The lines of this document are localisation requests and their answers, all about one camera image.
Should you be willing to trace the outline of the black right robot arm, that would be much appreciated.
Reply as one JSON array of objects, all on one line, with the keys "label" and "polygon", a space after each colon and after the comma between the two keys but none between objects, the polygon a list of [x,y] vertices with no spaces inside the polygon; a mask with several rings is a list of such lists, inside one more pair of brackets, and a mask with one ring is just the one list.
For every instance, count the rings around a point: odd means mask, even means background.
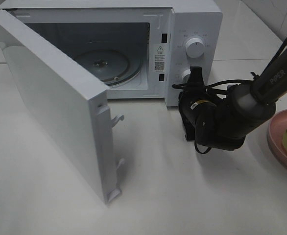
[{"label": "black right robot arm", "polygon": [[178,89],[178,110],[185,138],[195,148],[234,151],[246,136],[274,116],[276,101],[287,93],[287,37],[261,74],[252,80],[225,80],[205,85],[201,67],[191,67]]}]

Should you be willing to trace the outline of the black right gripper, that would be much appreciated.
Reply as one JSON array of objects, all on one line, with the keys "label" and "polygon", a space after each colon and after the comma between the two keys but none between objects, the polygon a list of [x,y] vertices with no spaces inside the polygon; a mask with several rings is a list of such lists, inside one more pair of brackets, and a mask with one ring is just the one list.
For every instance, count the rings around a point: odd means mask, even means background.
[{"label": "black right gripper", "polygon": [[196,122],[198,117],[205,112],[208,107],[216,107],[206,93],[204,83],[202,83],[202,68],[191,66],[187,83],[178,84],[177,89],[182,90],[178,97],[178,109],[185,130],[187,141],[196,140]]}]

